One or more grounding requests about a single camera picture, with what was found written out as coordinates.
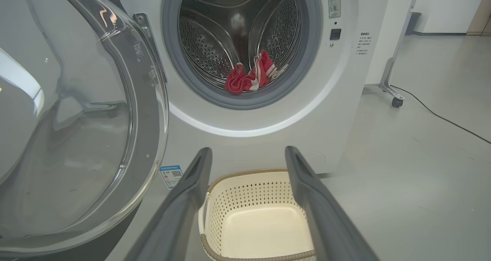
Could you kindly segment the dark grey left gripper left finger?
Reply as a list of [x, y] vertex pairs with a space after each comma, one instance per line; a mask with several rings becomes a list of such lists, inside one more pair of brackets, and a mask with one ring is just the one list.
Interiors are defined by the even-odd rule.
[[198, 151], [124, 261], [185, 261], [193, 219], [205, 201], [212, 161], [212, 149]]

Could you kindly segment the red garment with white trim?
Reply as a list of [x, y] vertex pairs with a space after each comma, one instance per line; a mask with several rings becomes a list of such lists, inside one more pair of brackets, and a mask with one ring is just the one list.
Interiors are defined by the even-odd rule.
[[277, 67], [263, 50], [254, 56], [253, 67], [247, 74], [244, 65], [241, 62], [236, 63], [226, 78], [224, 89], [234, 95], [257, 91], [278, 79], [287, 67]]

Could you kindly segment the cream perforated laundry basket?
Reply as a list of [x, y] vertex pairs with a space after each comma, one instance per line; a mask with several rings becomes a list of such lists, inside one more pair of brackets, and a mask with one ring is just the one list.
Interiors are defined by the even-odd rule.
[[285, 168], [217, 178], [198, 211], [198, 228], [212, 261], [317, 261]]

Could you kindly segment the stainless steel washing machine drum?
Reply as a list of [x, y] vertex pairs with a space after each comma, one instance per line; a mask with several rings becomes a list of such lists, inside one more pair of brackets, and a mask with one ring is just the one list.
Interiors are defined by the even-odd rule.
[[211, 85], [224, 89], [235, 65], [248, 73], [262, 51], [278, 78], [299, 47], [301, 0], [182, 0], [178, 27], [184, 53]]

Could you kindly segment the white cabinet panel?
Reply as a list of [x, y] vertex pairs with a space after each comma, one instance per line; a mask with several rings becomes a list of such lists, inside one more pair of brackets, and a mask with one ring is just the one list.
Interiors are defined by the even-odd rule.
[[378, 86], [381, 82], [387, 61], [397, 55], [415, 2], [388, 0], [365, 86]]

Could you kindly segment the blue energy label sticker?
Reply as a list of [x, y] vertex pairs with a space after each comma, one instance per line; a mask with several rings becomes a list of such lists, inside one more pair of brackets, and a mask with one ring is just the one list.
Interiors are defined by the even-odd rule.
[[159, 172], [170, 190], [177, 186], [183, 176], [183, 171], [179, 165], [161, 166]]

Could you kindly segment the metal frame leg with caster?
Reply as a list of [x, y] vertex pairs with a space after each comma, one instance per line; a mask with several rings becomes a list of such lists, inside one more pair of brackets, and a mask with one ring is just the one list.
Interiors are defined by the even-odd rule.
[[382, 22], [382, 38], [386, 43], [388, 60], [379, 83], [379, 88], [392, 96], [392, 107], [400, 108], [405, 97], [392, 88], [390, 82], [395, 60], [410, 22], [416, 0], [388, 0], [386, 14]]

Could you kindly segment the grey rubber door gasket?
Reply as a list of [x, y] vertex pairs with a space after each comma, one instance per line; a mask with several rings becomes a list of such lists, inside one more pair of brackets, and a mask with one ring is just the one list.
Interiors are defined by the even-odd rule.
[[207, 102], [228, 109], [258, 109], [279, 101], [307, 75], [321, 40], [321, 0], [301, 0], [302, 33], [292, 63], [268, 86], [257, 91], [233, 95], [203, 80], [188, 60], [180, 40], [179, 11], [182, 0], [163, 0], [162, 27], [167, 52], [180, 79]]

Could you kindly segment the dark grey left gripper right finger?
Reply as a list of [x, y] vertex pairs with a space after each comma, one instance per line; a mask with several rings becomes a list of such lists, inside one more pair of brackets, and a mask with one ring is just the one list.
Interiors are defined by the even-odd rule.
[[300, 151], [285, 148], [293, 197], [305, 211], [317, 261], [380, 261]]

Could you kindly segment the round black glass washer door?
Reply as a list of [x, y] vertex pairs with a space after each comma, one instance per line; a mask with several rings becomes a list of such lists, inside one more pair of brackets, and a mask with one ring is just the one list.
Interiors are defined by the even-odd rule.
[[0, 261], [72, 250], [134, 212], [168, 105], [119, 0], [0, 0]]

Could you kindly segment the white front-load washing machine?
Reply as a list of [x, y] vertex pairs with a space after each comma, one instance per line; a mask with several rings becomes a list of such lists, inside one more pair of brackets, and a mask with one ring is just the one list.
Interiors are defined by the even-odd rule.
[[[199, 149], [213, 152], [210, 183], [235, 172], [285, 168], [294, 146], [314, 172], [338, 165], [354, 122], [388, 0], [341, 0], [341, 16], [329, 18], [321, 0], [322, 29], [307, 75], [285, 97], [258, 109], [228, 109], [207, 102], [180, 79], [163, 39], [163, 0], [120, 0], [130, 14], [145, 13], [163, 63], [169, 132], [161, 166], [185, 171]], [[340, 28], [339, 40], [330, 40]]]

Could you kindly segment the metal washing machine door hinge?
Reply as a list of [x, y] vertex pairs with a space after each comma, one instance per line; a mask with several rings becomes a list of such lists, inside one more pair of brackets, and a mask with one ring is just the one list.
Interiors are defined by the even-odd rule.
[[137, 22], [139, 27], [142, 29], [144, 36], [146, 37], [146, 41], [149, 43], [152, 49], [152, 53], [155, 56], [155, 60], [157, 62], [158, 70], [161, 72], [164, 83], [167, 84], [167, 77], [165, 75], [163, 63], [161, 61], [161, 57], [158, 52], [158, 47], [155, 43], [155, 38], [152, 32], [152, 28], [150, 25], [150, 21], [145, 13], [136, 13], [133, 14], [133, 19]]

